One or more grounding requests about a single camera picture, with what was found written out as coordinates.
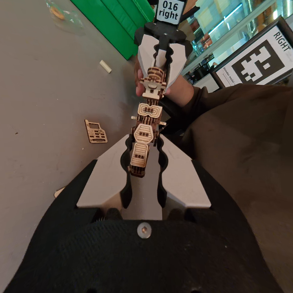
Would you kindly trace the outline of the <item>wooden part sheet with slots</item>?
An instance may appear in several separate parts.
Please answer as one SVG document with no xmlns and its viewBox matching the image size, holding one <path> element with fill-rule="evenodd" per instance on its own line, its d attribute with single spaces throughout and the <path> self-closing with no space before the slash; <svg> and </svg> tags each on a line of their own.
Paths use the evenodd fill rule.
<svg viewBox="0 0 293 293">
<path fill-rule="evenodd" d="M 90 122 L 87 119 L 84 120 L 87 136 L 91 144 L 104 144 L 108 142 L 106 132 L 100 126 L 100 123 Z"/>
</svg>

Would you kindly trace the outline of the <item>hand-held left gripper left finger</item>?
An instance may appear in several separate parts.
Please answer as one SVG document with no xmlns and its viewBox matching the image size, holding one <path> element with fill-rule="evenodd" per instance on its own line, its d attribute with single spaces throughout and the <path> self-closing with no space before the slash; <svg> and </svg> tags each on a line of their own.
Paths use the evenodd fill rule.
<svg viewBox="0 0 293 293">
<path fill-rule="evenodd" d="M 78 208 L 127 208 L 132 199 L 128 134 L 98 157 L 77 202 Z"/>
</svg>

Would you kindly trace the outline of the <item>person's right forearm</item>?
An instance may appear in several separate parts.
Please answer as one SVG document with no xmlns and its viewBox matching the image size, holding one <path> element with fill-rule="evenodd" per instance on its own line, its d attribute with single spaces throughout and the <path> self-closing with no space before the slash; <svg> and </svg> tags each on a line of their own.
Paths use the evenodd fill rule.
<svg viewBox="0 0 293 293">
<path fill-rule="evenodd" d="M 186 134 L 203 130 L 204 118 L 254 139 L 279 142 L 285 115 L 292 102 L 292 87 L 239 84 L 208 93 L 193 87 L 192 99 L 182 108 Z"/>
</svg>

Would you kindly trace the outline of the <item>person's right hand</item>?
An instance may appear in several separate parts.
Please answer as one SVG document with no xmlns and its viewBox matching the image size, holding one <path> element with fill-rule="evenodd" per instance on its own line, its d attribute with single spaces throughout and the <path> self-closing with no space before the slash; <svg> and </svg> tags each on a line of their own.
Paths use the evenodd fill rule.
<svg viewBox="0 0 293 293">
<path fill-rule="evenodd" d="M 138 57 L 135 56 L 134 63 L 134 82 L 136 86 L 136 95 L 141 97 L 145 92 L 144 86 L 140 80 L 144 77 L 141 70 Z M 174 83 L 167 88 L 165 95 L 179 107 L 184 107 L 194 95 L 194 87 L 182 75 L 179 75 Z"/>
</svg>

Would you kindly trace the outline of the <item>green plastic crate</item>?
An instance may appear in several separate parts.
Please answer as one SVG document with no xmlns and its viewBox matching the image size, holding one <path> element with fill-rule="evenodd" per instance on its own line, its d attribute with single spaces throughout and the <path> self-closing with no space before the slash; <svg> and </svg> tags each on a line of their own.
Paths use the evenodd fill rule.
<svg viewBox="0 0 293 293">
<path fill-rule="evenodd" d="M 135 31 L 152 22 L 155 12 L 147 0 L 72 0 L 79 11 L 112 46 L 129 60 L 138 52 Z"/>
</svg>

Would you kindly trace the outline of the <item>small white cylinder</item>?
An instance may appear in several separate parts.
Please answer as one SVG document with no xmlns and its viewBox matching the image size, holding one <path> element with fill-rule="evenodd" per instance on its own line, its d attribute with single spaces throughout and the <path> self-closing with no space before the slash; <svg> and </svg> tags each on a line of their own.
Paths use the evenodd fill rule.
<svg viewBox="0 0 293 293">
<path fill-rule="evenodd" d="M 99 64 L 108 74 L 111 73 L 112 69 L 108 66 L 108 64 L 106 64 L 105 61 L 101 60 Z"/>
</svg>

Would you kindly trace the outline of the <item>background shelf unit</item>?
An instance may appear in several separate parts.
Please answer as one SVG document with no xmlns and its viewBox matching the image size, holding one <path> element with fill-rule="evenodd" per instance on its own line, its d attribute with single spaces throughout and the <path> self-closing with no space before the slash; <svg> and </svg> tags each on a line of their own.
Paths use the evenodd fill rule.
<svg viewBox="0 0 293 293">
<path fill-rule="evenodd" d="M 200 9 L 184 21 L 193 51 L 182 75 L 192 85 L 232 55 L 278 17 L 288 19 L 292 0 L 197 1 Z"/>
</svg>

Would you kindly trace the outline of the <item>wooden motorcycle model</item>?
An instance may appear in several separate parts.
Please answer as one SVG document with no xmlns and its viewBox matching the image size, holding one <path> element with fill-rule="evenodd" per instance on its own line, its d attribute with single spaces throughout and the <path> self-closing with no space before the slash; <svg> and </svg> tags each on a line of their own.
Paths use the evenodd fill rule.
<svg viewBox="0 0 293 293">
<path fill-rule="evenodd" d="M 147 77 L 140 79 L 145 87 L 142 96 L 146 101 L 138 105 L 137 116 L 131 117 L 136 120 L 136 125 L 132 128 L 134 147 L 129 166 L 130 174 L 136 177 L 144 177 L 150 144 L 156 146 L 159 135 L 157 128 L 159 125 L 166 125 L 161 122 L 162 106 L 159 106 L 167 86 L 165 78 L 166 74 L 162 69 L 150 67 Z"/>
</svg>

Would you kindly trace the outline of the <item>clear plastic bag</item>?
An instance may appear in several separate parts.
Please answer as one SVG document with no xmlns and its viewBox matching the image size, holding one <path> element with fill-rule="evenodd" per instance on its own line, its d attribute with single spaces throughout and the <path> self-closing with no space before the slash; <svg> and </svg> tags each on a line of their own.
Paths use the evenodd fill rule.
<svg viewBox="0 0 293 293">
<path fill-rule="evenodd" d="M 46 6 L 55 26 L 60 30 L 75 35 L 84 34 L 84 26 L 75 11 L 64 9 L 60 1 L 46 0 Z"/>
</svg>

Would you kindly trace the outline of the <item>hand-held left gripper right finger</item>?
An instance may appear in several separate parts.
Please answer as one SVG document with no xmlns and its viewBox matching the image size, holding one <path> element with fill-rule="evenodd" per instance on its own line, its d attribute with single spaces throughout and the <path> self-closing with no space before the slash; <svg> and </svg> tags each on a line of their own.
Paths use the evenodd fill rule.
<svg viewBox="0 0 293 293">
<path fill-rule="evenodd" d="M 192 159 L 160 134 L 157 199 L 162 208 L 210 208 L 211 202 Z"/>
</svg>

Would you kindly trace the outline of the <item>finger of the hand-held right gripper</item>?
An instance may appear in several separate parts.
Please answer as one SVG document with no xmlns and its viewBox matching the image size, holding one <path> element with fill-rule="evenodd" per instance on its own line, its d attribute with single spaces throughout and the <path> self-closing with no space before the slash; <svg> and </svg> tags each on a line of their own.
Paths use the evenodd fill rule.
<svg viewBox="0 0 293 293">
<path fill-rule="evenodd" d="M 179 43 L 170 43 L 166 53 L 166 89 L 176 81 L 185 63 L 185 46 Z"/>
<path fill-rule="evenodd" d="M 138 61 L 141 67 L 143 78 L 147 78 L 148 69 L 156 64 L 157 51 L 155 46 L 159 44 L 159 40 L 151 35 L 143 35 L 141 44 L 138 46 Z"/>
</svg>

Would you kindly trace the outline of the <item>person's brown clothing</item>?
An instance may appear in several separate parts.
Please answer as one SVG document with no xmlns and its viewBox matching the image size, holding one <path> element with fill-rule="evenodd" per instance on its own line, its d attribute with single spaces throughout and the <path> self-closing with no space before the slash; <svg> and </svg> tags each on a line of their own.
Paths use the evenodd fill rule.
<svg viewBox="0 0 293 293">
<path fill-rule="evenodd" d="M 257 238 L 269 269 L 292 292 L 292 167 L 282 152 L 284 111 L 264 119 L 225 121 L 200 115 L 184 138 L 190 155 L 233 197 Z"/>
</svg>

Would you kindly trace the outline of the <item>black white marker sign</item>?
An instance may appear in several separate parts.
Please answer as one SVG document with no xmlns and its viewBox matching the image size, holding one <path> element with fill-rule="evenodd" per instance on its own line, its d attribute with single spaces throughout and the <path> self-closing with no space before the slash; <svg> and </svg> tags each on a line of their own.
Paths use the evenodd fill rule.
<svg viewBox="0 0 293 293">
<path fill-rule="evenodd" d="M 279 16 L 211 71 L 219 88 L 275 84 L 292 73 L 293 32 Z"/>
</svg>

